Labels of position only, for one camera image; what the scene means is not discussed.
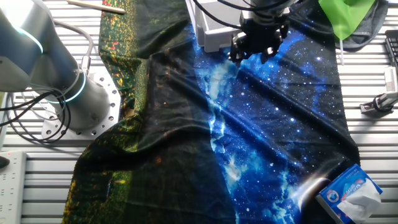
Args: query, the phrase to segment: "green bag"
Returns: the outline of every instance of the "green bag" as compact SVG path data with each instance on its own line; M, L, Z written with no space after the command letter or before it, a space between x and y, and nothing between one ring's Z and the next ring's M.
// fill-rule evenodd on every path
M356 30L374 2L375 0L319 0L319 5L329 18L335 35L344 40Z

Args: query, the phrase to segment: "tissue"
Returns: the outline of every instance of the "tissue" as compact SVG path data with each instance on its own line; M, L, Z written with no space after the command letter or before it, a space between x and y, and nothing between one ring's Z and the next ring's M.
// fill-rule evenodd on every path
M354 193L346 197L337 207L345 213L355 224L364 223L380 206L380 194L373 182L366 181Z
M339 224L363 223L381 204L382 190L358 165L353 165L315 198Z

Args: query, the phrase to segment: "blue packaging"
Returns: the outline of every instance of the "blue packaging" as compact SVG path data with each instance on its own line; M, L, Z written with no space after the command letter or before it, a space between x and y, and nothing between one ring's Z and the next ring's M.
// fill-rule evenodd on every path
M337 205L359 189L365 183L366 179L372 181L379 194L382 193L380 187L373 182L360 166L355 164L340 174L315 198L337 223L347 224L351 219L346 216Z

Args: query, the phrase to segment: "wooden stick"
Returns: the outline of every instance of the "wooden stick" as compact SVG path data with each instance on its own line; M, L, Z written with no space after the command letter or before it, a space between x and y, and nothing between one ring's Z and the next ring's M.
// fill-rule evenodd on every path
M119 14L125 14L126 13L126 11L124 9L120 9L120 8L116 8L116 7L110 7L110 6L102 6L102 5L88 3L88 2L83 2L83 1L79 1L79 0L67 0L67 2L69 4L74 4L76 6L90 7L92 9L115 12L115 13L119 13Z

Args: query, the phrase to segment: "galaxy print cloth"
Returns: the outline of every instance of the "galaxy print cloth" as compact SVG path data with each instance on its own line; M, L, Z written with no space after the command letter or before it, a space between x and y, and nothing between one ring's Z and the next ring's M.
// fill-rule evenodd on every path
M359 161L346 128L333 38L316 41L292 29L274 58L262 65L252 55L240 68L227 60L229 49L207 54L195 40L193 48L211 148L236 223L301 223L305 181L338 175L323 166Z

